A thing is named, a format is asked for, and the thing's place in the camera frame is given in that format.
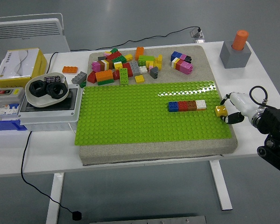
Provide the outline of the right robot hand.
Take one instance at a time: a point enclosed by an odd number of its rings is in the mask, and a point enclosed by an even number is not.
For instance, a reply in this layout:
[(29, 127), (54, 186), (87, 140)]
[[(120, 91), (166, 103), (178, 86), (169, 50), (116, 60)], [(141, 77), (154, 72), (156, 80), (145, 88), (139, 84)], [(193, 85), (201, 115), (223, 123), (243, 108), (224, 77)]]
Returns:
[(242, 122), (244, 118), (247, 117), (249, 122), (256, 127), (256, 121), (261, 117), (263, 109), (260, 109), (259, 106), (251, 100), (250, 96), (245, 93), (232, 92), (226, 94), (220, 102), (220, 105), (223, 105), (228, 99), (236, 109), (238, 109), (238, 112), (228, 116), (221, 116), (221, 119), (227, 124), (236, 124)]

